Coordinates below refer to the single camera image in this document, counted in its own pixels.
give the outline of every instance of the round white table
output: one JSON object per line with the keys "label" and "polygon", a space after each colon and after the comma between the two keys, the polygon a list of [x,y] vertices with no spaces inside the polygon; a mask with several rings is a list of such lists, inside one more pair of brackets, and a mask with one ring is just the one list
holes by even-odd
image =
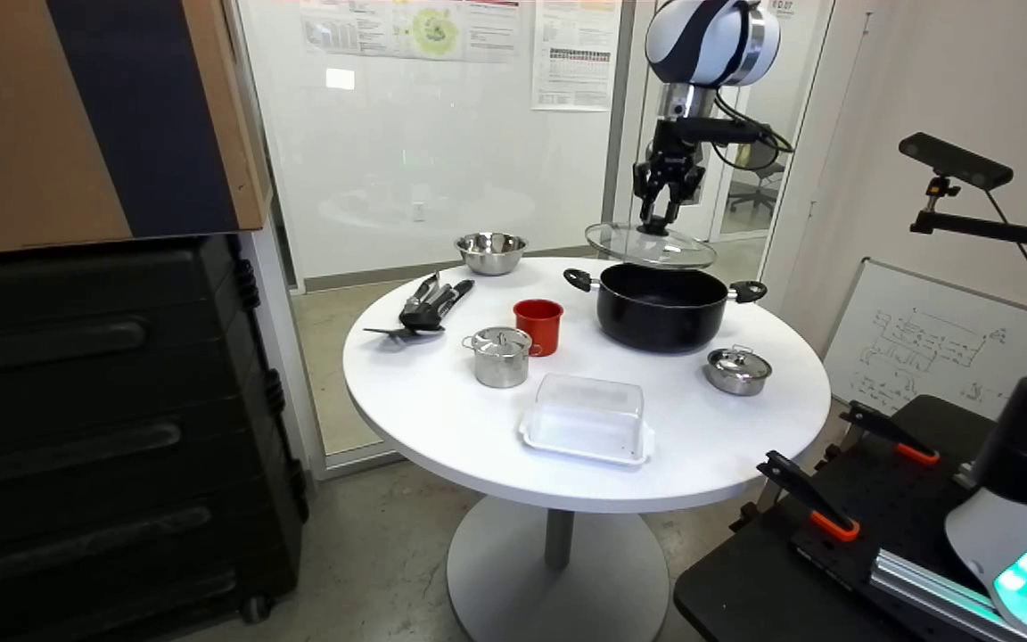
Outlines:
{"label": "round white table", "polygon": [[[595,292],[568,285],[565,268],[599,273],[608,265],[525,255],[512,273],[475,279],[475,292],[446,314],[443,337],[398,350],[362,332],[398,323],[412,279],[376,299],[347,336],[341,373],[367,420],[423,469],[485,492],[446,557],[453,609],[479,642],[651,638],[670,580],[637,512],[736,498],[761,476],[768,450],[797,456],[828,420],[819,357],[756,303],[729,303],[721,332],[692,351],[637,351],[606,337]],[[512,323],[516,299],[565,306],[560,350],[531,357],[525,383],[485,387],[462,336]],[[773,362],[761,397],[724,397],[702,379],[702,357],[717,347]],[[651,458],[622,468],[528,450],[516,416],[545,373],[637,383]]]}

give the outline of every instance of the metal bowl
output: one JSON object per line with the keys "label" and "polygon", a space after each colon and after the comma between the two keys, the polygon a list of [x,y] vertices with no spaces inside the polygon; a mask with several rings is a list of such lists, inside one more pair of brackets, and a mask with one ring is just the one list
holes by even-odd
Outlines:
{"label": "metal bowl", "polygon": [[510,273],[521,260],[525,238],[506,232],[475,232],[455,238],[455,249],[475,273]]}
{"label": "metal bowl", "polygon": [[702,373],[729,397],[761,397],[763,380],[769,379],[769,362],[750,350],[712,350]]}

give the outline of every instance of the black cooking pot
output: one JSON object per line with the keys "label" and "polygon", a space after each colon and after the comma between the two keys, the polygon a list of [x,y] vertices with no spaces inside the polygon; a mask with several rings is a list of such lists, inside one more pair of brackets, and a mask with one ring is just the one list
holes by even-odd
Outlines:
{"label": "black cooking pot", "polygon": [[[591,273],[568,268],[575,288],[591,292]],[[724,322],[729,299],[763,299],[763,280],[724,285],[702,272],[651,272],[637,265],[613,265],[599,273],[595,316],[613,341],[682,351],[710,341]]]}

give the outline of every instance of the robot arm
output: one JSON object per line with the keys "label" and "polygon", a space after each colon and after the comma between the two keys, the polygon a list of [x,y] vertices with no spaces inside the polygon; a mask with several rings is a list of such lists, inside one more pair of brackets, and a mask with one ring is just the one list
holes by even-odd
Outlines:
{"label": "robot arm", "polygon": [[641,198],[641,232],[664,236],[679,207],[702,183],[700,141],[768,141],[773,133],[752,122],[706,117],[721,85],[763,77],[777,56],[781,27],[761,0],[670,0],[649,24],[649,67],[666,80],[664,117],[645,162],[632,166]]}

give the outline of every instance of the red cup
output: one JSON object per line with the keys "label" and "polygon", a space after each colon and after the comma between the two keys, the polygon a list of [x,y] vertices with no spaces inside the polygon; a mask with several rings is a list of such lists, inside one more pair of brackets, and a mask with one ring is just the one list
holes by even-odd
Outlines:
{"label": "red cup", "polygon": [[516,329],[531,337],[531,357],[556,351],[560,306],[554,299],[521,299],[512,306]]}

